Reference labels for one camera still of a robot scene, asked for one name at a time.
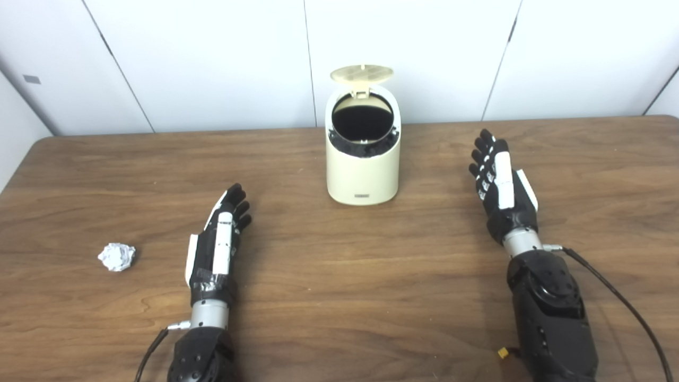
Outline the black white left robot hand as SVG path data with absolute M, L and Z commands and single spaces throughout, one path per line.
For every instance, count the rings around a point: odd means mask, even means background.
M 241 244 L 241 234 L 252 222 L 250 204 L 239 183 L 233 184 L 215 203 L 204 229 L 189 239 L 185 280 L 190 305 L 216 300 L 231 307 L 238 285 L 231 274 L 231 261 Z

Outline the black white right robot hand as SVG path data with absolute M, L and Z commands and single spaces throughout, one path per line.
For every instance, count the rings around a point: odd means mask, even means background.
M 512 166 L 506 140 L 482 129 L 475 139 L 469 172 L 487 216 L 486 228 L 501 244 L 516 229 L 538 232 L 537 198 L 522 170 Z

